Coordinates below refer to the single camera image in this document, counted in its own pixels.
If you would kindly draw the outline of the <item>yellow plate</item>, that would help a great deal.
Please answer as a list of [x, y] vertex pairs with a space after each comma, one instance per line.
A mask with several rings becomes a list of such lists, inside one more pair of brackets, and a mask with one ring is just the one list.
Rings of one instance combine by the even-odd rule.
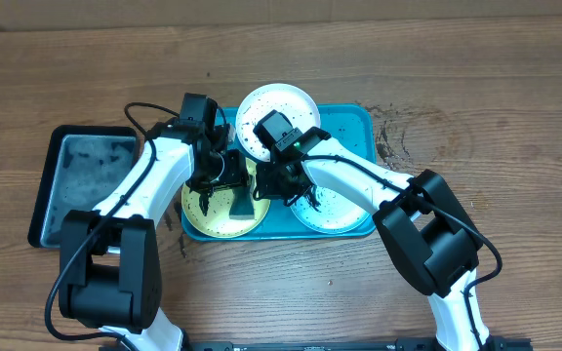
[[271, 201], [264, 199], [254, 201], [252, 191], [246, 199], [250, 200], [254, 214], [245, 218], [231, 216], [230, 209], [235, 200], [233, 189], [215, 192], [209, 198], [207, 214], [203, 214], [199, 200], [201, 195], [190, 190], [187, 185], [181, 191], [181, 223], [184, 231], [196, 240], [230, 240], [245, 236], [254, 231], [264, 220], [271, 206]]

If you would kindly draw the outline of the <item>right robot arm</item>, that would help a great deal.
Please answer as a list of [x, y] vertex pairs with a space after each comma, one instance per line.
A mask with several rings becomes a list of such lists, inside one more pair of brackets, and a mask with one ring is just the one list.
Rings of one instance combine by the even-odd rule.
[[282, 127], [254, 133], [270, 153], [258, 165], [257, 198], [287, 202], [310, 186], [328, 188], [368, 213], [404, 280], [427, 296], [445, 350], [484, 350], [490, 333], [475, 286], [484, 243], [441, 175], [400, 174], [371, 163], [329, 133]]

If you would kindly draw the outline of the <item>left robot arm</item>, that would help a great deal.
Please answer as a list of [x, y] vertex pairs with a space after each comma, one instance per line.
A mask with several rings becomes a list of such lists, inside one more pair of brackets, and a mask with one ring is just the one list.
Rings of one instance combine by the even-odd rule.
[[205, 122], [157, 124], [129, 173], [89, 211], [70, 211], [60, 243], [60, 274], [45, 306], [48, 331], [60, 340], [52, 309], [88, 328], [85, 339], [110, 337], [124, 350], [180, 350], [183, 331], [161, 310], [156, 228], [177, 191], [246, 182], [231, 127]]

